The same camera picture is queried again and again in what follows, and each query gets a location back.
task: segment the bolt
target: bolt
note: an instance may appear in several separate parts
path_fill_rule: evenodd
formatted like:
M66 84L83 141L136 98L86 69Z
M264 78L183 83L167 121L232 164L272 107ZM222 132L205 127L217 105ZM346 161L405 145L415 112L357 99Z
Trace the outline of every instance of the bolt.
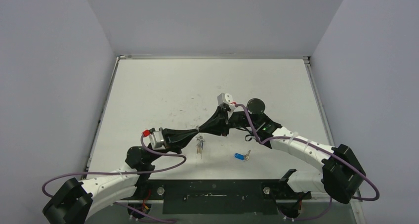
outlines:
M159 187L158 189L157 189L157 194L158 195L163 195L165 193L165 189L163 188L163 187Z
M269 194L270 192L271 192L271 188L269 188L269 187L263 188L263 193L264 194Z

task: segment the black bracket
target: black bracket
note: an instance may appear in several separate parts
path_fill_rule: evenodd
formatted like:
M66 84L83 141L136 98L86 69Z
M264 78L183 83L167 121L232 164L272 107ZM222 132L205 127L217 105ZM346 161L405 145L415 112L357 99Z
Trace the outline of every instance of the black bracket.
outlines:
M332 147L332 150L336 156L342 158L365 175L364 169L362 169L361 164L359 164L351 148L341 144L339 147ZM322 168L322 183L325 186L325 191L334 200L340 203L349 203L364 180L353 170L333 157L327 160L323 159L322 162L324 164Z
M83 224L93 203L76 178L67 180L42 210L52 224Z

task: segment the gray wall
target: gray wall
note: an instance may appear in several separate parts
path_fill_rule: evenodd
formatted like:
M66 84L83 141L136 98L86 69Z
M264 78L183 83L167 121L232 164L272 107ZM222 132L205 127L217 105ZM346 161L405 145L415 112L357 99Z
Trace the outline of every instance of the gray wall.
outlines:
M88 0L118 54L308 56L342 0Z
M47 223L41 184L82 170L114 62L86 0L0 0L1 223Z
M419 223L418 10L418 0L344 0L311 58L335 142L381 191L363 203L371 224Z

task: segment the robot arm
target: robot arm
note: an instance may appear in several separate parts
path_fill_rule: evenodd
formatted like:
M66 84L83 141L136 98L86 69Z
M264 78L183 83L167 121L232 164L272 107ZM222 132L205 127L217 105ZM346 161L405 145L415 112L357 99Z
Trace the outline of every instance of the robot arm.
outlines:
M290 188L296 193L326 192L338 202L350 201L363 181L358 174L330 155L309 146L308 143L312 141L272 121L264 114L265 105L261 100L250 100L246 111L234 112L235 108L236 104L232 96L222 93L218 96L218 107L215 113L208 121L195 129L160 128L144 131L143 136L150 139L148 147L143 145L143 147L130 148L124 165L113 171L112 176L82 181L72 178L66 181L42 212L51 224L82 224L100 209L118 200L131 197L140 190L145 190L144 186L154 170L151 163L161 156L153 151L159 153L171 151L181 154L181 150L198 133L227 136L230 129L249 127L256 132L257 138L260 139L259 143L271 149L287 152L319 170L316 173L290 170L286 178L281 179L281 182L285 180L288 185L285 188ZM316 144L317 147L333 153L365 175L349 147L343 144L337 148Z

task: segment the white floor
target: white floor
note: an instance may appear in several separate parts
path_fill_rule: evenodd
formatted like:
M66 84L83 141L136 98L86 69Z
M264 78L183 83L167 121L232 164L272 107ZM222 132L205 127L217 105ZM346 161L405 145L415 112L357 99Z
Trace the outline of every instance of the white floor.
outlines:
M201 125L215 111L221 92L243 104L260 98L271 119L328 144L303 60L126 59L119 62L89 170L119 167L126 151L140 146L145 129ZM289 154L245 142L245 135L237 130L228 137L203 134L202 158L192 140L182 150L188 158L185 164L152 174L150 179L278 179L288 169L315 170ZM234 158L235 153L248 150L248 161ZM153 164L162 169L180 160L162 157Z

